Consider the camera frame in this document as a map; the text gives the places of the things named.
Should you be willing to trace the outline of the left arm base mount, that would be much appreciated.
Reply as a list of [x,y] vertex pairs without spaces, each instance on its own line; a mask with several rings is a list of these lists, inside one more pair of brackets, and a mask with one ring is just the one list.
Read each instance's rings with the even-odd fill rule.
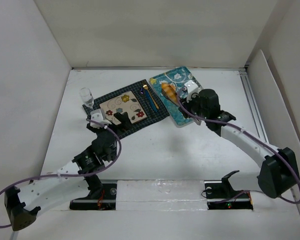
[[103,189],[96,196],[89,194],[86,197],[74,199],[69,209],[74,211],[113,211],[116,210],[117,181],[106,180]]

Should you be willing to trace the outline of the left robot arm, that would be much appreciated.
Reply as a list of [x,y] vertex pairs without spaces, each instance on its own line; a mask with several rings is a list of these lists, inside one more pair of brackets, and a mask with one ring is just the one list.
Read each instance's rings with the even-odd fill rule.
[[97,137],[90,146],[57,171],[36,177],[26,186],[18,188],[14,184],[4,191],[4,206],[14,232],[30,226],[53,207],[102,194],[103,185],[97,175],[117,161],[122,150],[118,134],[132,127],[127,113],[114,116],[119,125],[107,120],[103,110],[93,111],[87,118],[87,128]]

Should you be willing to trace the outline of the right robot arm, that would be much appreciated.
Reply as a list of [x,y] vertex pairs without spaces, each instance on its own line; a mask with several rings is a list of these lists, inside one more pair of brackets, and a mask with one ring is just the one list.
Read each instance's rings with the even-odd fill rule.
[[236,124],[236,117],[221,109],[219,97],[212,89],[198,89],[179,97],[179,110],[185,118],[204,121],[209,130],[230,141],[246,153],[259,166],[255,178],[259,190],[270,198],[280,198],[294,186],[299,187],[300,175],[295,153],[288,147],[280,149],[261,141],[258,137]]

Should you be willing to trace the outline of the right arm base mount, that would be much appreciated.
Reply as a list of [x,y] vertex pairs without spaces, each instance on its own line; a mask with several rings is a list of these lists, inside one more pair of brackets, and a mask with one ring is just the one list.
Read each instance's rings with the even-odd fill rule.
[[253,210],[251,195],[247,190],[234,190],[230,177],[239,170],[234,170],[220,180],[204,180],[201,196],[207,200],[208,210]]

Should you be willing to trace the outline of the metal tongs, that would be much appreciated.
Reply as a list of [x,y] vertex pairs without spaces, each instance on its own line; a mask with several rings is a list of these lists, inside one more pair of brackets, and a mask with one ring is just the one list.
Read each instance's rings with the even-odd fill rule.
[[175,123],[179,126],[183,126],[185,124],[188,124],[189,122],[193,122],[194,120],[180,107],[181,99],[187,96],[186,88],[183,86],[182,88],[175,87],[175,89],[177,93],[177,104],[174,104],[170,102],[168,99],[166,99],[164,105],[168,110],[169,114],[171,115],[171,117],[173,118],[173,120],[175,121]]

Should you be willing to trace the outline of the striped orange bread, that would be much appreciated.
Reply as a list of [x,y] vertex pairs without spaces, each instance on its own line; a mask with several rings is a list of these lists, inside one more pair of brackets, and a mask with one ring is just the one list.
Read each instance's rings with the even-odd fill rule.
[[161,84],[161,93],[170,102],[177,104],[177,93],[176,93],[176,89],[173,85],[170,85],[168,83],[162,83]]

